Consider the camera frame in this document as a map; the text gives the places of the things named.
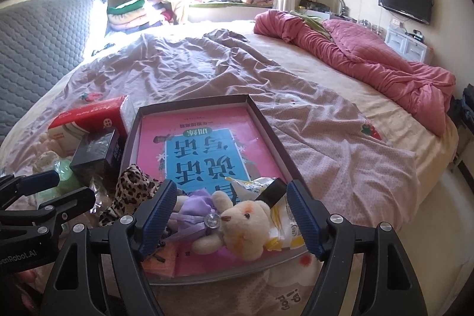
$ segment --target gray quilted headboard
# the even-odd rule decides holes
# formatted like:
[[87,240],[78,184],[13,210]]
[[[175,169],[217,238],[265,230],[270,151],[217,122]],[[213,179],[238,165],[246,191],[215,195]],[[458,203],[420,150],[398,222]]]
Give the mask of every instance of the gray quilted headboard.
[[31,0],[0,9],[0,144],[107,28],[107,0]]

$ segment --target storage drawer unit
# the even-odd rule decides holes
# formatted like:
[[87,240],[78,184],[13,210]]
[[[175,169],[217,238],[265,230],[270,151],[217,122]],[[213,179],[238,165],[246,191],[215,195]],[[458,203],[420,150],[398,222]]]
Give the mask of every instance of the storage drawer unit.
[[402,30],[390,27],[385,43],[408,61],[430,64],[432,50],[424,43],[406,35]]

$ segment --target book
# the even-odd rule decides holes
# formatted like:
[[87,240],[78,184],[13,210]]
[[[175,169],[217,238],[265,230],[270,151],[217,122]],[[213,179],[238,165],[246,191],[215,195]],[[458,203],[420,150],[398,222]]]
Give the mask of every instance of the book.
[[[137,165],[150,176],[173,180],[185,192],[205,187],[223,190],[236,204],[238,197],[226,177],[253,180],[283,178],[265,141],[245,107],[209,107],[189,113],[144,116],[138,142]],[[190,251],[190,243],[176,247],[171,277],[209,274],[247,264],[226,249],[209,255]],[[276,252],[265,251],[260,259]],[[160,262],[148,261],[147,272],[159,272]]]

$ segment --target green blanket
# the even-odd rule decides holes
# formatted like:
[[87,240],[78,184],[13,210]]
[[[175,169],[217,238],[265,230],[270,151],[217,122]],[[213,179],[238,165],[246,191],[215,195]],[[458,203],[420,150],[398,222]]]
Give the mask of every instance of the green blanket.
[[290,11],[290,14],[293,16],[297,16],[298,18],[301,18],[305,22],[305,24],[309,26],[309,28],[316,31],[317,33],[323,34],[329,40],[331,39],[331,35],[326,31],[324,26],[321,24],[321,18],[317,16],[308,16],[308,15],[300,14],[299,12],[296,12],[294,10]]
[[146,0],[131,0],[117,7],[109,7],[107,14],[123,15],[127,12],[138,10],[145,5]]

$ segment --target power outlet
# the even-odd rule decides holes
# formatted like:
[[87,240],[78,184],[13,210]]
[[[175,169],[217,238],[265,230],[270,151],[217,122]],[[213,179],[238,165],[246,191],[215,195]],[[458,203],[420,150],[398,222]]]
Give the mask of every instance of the power outlet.
[[400,21],[400,20],[397,19],[397,18],[393,18],[393,19],[392,19],[392,24],[393,24],[394,26],[400,27],[401,29],[403,28],[403,22]]

